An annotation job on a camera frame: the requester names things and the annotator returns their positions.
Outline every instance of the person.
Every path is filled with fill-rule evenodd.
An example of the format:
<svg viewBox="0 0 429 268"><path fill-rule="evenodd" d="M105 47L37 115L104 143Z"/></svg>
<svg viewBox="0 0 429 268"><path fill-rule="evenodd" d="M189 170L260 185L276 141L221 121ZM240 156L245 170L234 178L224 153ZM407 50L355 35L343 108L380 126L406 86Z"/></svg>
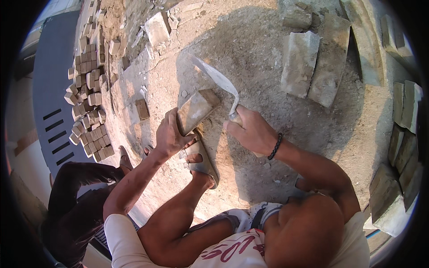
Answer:
<svg viewBox="0 0 429 268"><path fill-rule="evenodd" d="M239 105L243 126L224 128L247 149L292 167L304 193L284 205L231 209L193 226L195 207L218 183L198 135L181 136L177 108L157 130L157 146L112 190L103 217L112 267L368 267L364 217L347 174L333 161L283 139L255 111ZM180 151L192 181L135 231L125 217L153 175Z"/></svg>
<svg viewBox="0 0 429 268"><path fill-rule="evenodd" d="M119 147L118 168L99 163L67 162L61 166L52 185L48 214L42 223L41 240L57 267L84 267L86 247L103 226L103 205L117 183L133 167L123 146ZM77 202L81 186L110 183L93 190Z"/></svg>

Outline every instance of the black beaded bracelet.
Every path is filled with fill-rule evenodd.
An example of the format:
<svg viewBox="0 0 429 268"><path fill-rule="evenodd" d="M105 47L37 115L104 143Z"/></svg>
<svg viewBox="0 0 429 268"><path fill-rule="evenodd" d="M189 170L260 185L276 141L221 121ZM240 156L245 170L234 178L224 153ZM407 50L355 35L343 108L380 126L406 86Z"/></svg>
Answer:
<svg viewBox="0 0 429 268"><path fill-rule="evenodd" d="M283 133L279 133L277 143L275 144L274 150L272 150L272 153L268 156L268 160L273 159L273 157L275 156L275 153L277 153L277 150L281 144L282 139L283 139Z"/></svg>

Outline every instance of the hand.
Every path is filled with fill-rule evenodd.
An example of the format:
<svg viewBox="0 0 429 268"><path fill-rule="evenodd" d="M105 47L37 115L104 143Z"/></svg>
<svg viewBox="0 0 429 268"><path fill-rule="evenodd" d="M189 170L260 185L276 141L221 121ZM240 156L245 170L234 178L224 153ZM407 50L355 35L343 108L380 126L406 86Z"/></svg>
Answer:
<svg viewBox="0 0 429 268"><path fill-rule="evenodd" d="M270 155L277 143L276 131L259 112L249 110L240 104L237 106L237 112L243 120L243 127L226 121L224 128L247 149L266 156Z"/></svg>
<svg viewBox="0 0 429 268"><path fill-rule="evenodd" d="M171 158L178 153L188 142L197 137L191 134L182 136L177 128L177 110L174 108L165 113L165 118L161 121L157 130L157 146L154 149L165 159Z"/></svg>

